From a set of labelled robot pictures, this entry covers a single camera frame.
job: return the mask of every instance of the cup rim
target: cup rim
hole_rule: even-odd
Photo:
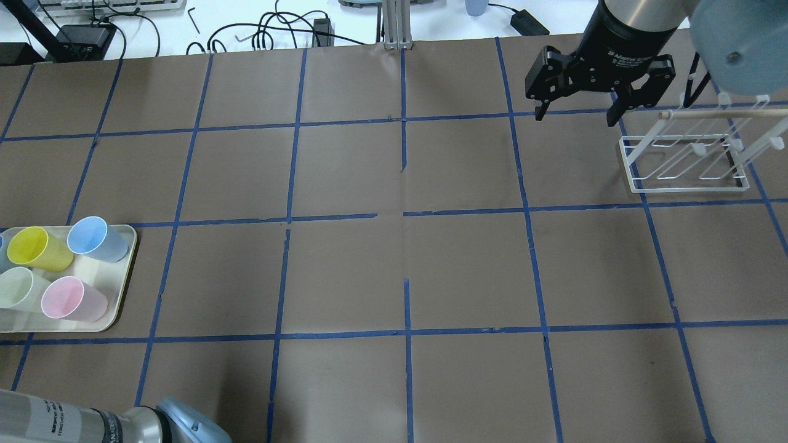
[[[23,292],[22,298],[20,298],[14,304],[10,304],[8,306],[0,306],[0,308],[2,308],[2,309],[12,309],[13,307],[18,305],[19,303],[22,303],[24,301],[24,299],[26,299],[26,298],[28,298],[28,296],[30,296],[30,290],[33,288],[33,272],[31,270],[29,270],[26,267],[15,266],[15,267],[7,270],[6,272],[0,274],[0,278],[2,278],[2,276],[7,275],[7,274],[10,275],[11,272],[14,272],[14,273],[17,273],[17,274],[20,273],[20,272],[24,272],[24,276],[27,278],[27,283],[28,283],[27,284],[27,289],[24,289],[24,286],[23,286],[23,290],[21,291],[21,292]]]
[[[52,317],[49,314],[47,314],[46,310],[44,309],[44,300],[46,299],[47,294],[50,294],[50,289],[52,289],[52,287],[55,286],[55,284],[58,283],[59,281],[73,281],[73,280],[76,280],[77,282],[79,282],[80,287],[82,288],[82,291],[80,293],[80,300],[76,304],[76,306],[71,311],[66,312],[65,314],[63,314],[61,316],[58,316],[58,317]],[[79,278],[74,277],[73,275],[66,275],[65,277],[60,277],[57,280],[55,280],[52,283],[50,283],[50,285],[44,291],[43,295],[41,295],[41,312],[43,312],[44,315],[46,315],[49,318],[54,318],[56,320],[59,320],[61,318],[65,318],[65,317],[68,317],[69,315],[73,314],[74,311],[79,309],[79,307],[82,304],[83,300],[85,300],[85,284],[84,284],[84,282],[81,281]]]
[[[11,247],[15,244],[15,240],[17,240],[19,234],[24,233],[24,232],[31,232],[31,231],[40,231],[40,232],[44,233],[45,241],[44,241],[44,247],[41,248],[41,252],[39,252],[38,255],[36,255],[32,259],[29,259],[28,261],[22,262],[22,263],[14,262],[11,259],[11,256],[8,255],[8,252],[6,252],[6,254],[8,255],[8,260],[11,263],[14,263],[14,264],[17,264],[17,265],[22,265],[22,266],[27,266],[29,263],[32,263],[35,260],[37,260],[39,257],[41,257],[41,255],[43,255],[44,251],[46,250],[46,247],[49,246],[49,242],[50,242],[50,234],[49,234],[49,232],[46,229],[42,228],[41,226],[29,226],[29,227],[27,227],[25,229],[22,229],[18,233],[14,234],[13,238],[11,239],[11,241],[8,242],[8,248],[11,249]]]
[[[76,228],[77,226],[79,226],[79,224],[80,224],[80,223],[82,223],[82,222],[85,222],[85,221],[92,222],[92,221],[94,221],[94,220],[96,220],[96,219],[98,219],[99,221],[101,221],[101,223],[103,224],[103,227],[104,227],[104,237],[102,238],[102,240],[101,240],[101,241],[99,241],[99,242],[98,242],[98,244],[96,244],[96,245],[95,245],[95,246],[94,246],[92,249],[90,249],[90,250],[87,250],[87,251],[75,251],[75,250],[74,250],[74,248],[73,248],[73,247],[72,247],[72,245],[71,245],[71,233],[74,231],[74,228]],[[104,240],[106,240],[106,237],[107,237],[107,234],[109,234],[109,231],[110,231],[110,224],[109,224],[109,223],[107,223],[107,222],[106,222],[106,220],[104,220],[103,218],[99,217],[98,215],[89,215],[89,216],[87,216],[87,217],[83,218],[82,220],[79,220],[77,223],[74,223],[74,226],[72,226],[72,227],[71,227],[71,229],[69,229],[69,235],[67,235],[67,236],[65,237],[65,243],[66,243],[66,246],[68,246],[68,247],[69,247],[69,250],[71,250],[71,252],[73,252],[74,254],[79,254],[79,255],[86,255],[86,254],[90,254],[91,252],[95,251],[96,249],[98,249],[98,248],[99,248],[99,246],[101,246],[101,245],[102,245],[102,243],[104,242]]]

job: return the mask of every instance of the white tray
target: white tray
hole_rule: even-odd
[[[73,275],[81,281],[98,289],[106,296],[110,304],[106,313],[95,322],[75,322],[57,320],[43,313],[0,309],[0,333],[20,332],[99,332],[107,329],[117,318],[121,309],[121,300],[126,289],[126,281],[132,270],[132,259],[137,247],[137,232],[129,225],[112,225],[128,241],[128,253],[119,262],[106,263],[90,259],[84,255],[74,254],[74,261],[62,272],[49,272],[32,268],[49,281],[55,281],[66,275]],[[43,226],[47,232],[65,241],[71,226]],[[16,234],[24,228],[9,228],[6,232]]]

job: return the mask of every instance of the cup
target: cup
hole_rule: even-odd
[[[126,256],[128,242],[101,217],[94,215],[79,220],[66,239],[74,254],[114,263]]]
[[[74,254],[59,238],[44,228],[22,229],[8,243],[8,259],[17,265],[60,272],[69,267]]]
[[[72,276],[53,281],[41,297],[41,311],[47,317],[76,322],[95,322],[108,305],[104,294]]]
[[[0,274],[15,267],[11,260],[8,260],[8,243],[11,241],[11,235],[7,231],[0,234]]]
[[[479,17],[485,13],[489,0],[465,0],[465,12],[469,16]]]
[[[0,308],[41,312],[41,296],[50,282],[28,268],[11,268],[0,274]]]

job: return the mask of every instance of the table surface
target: table surface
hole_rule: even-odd
[[[524,98],[578,38],[0,69],[0,226],[140,235],[117,323],[0,336],[0,388],[174,396],[239,442],[781,441],[788,156],[633,195],[655,111]]]
[[[597,0],[501,0],[497,2],[516,9],[527,9],[552,34],[571,34],[583,32]],[[266,11],[273,11],[274,0],[187,0],[184,7],[176,11],[147,12],[145,15],[156,22],[162,35],[161,55],[185,54],[186,46],[192,41],[200,41],[203,46],[211,32],[225,24],[238,22],[257,22]],[[200,33],[195,30],[187,9],[191,12]],[[337,0],[280,0],[279,10],[303,14],[313,9],[326,11],[334,23],[337,35],[346,36],[364,43],[374,43],[377,8],[351,8],[341,6]],[[320,17],[310,16],[310,20]],[[463,0],[435,0],[423,5],[411,6],[411,27],[414,40],[480,39],[485,37],[504,37],[518,35],[510,25],[511,11],[489,6],[480,17],[471,17],[465,11]],[[59,24],[87,23],[86,17],[56,18]],[[128,37],[126,58],[150,57],[156,50],[154,29],[146,21],[134,17],[116,17],[114,23],[121,27]],[[56,28],[45,18],[42,21],[53,32]],[[223,31],[218,38],[231,52],[251,50],[250,43],[238,43],[250,35],[253,28],[231,28]],[[277,48],[293,47],[287,32],[273,32]],[[118,36],[110,47],[107,58],[121,55],[122,39]],[[0,13],[0,41],[26,41],[21,28],[9,13]],[[308,34],[297,36],[300,47],[311,44]],[[38,52],[44,49],[33,42]],[[337,39],[337,46],[352,44]]]

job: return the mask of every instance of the screw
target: screw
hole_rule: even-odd
[[[730,54],[728,54],[727,58],[728,58],[728,63],[731,63],[733,65],[735,63],[738,63],[739,59],[742,58],[742,55],[736,51],[733,51]]]

